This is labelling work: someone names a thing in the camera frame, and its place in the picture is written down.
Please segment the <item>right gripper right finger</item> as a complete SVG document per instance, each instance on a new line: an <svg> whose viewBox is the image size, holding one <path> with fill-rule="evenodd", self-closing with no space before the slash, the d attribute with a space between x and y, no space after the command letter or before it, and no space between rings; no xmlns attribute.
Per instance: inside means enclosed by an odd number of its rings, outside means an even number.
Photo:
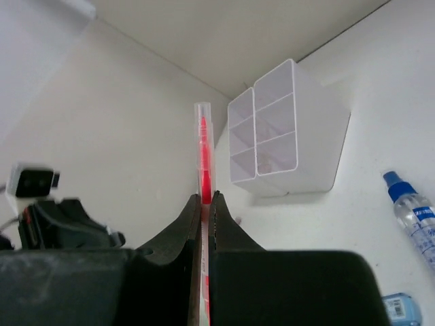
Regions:
<svg viewBox="0 0 435 326"><path fill-rule="evenodd" d="M223 325L220 319L248 319L248 308L232 308L247 304L258 296L255 275L260 254L265 252L232 218L224 195L216 191L208 216L209 320Z"/></svg>

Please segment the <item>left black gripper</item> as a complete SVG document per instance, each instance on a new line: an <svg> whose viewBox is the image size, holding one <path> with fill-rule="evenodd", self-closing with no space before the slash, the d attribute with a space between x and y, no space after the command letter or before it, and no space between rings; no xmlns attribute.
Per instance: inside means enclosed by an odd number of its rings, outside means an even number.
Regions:
<svg viewBox="0 0 435 326"><path fill-rule="evenodd" d="M120 248L123 233L91 219L77 198L38 200L19 215L23 249Z"/></svg>

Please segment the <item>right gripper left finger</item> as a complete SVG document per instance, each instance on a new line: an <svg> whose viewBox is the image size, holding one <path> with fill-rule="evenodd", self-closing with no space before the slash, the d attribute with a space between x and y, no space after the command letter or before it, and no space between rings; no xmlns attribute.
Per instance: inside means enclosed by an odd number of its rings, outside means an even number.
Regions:
<svg viewBox="0 0 435 326"><path fill-rule="evenodd" d="M178 218L137 249L145 270L142 308L158 325L198 325L201 288L201 197L189 197Z"/></svg>

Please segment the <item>red pen clear cap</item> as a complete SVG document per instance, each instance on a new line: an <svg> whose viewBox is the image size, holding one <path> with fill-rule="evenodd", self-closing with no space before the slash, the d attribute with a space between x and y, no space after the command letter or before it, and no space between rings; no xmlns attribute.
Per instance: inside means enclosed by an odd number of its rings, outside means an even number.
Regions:
<svg viewBox="0 0 435 326"><path fill-rule="evenodd" d="M214 189L214 140L211 119L211 103L194 105L196 117L196 165L198 172L198 194L201 197L201 295L207 317L211 324L209 299L209 213Z"/></svg>

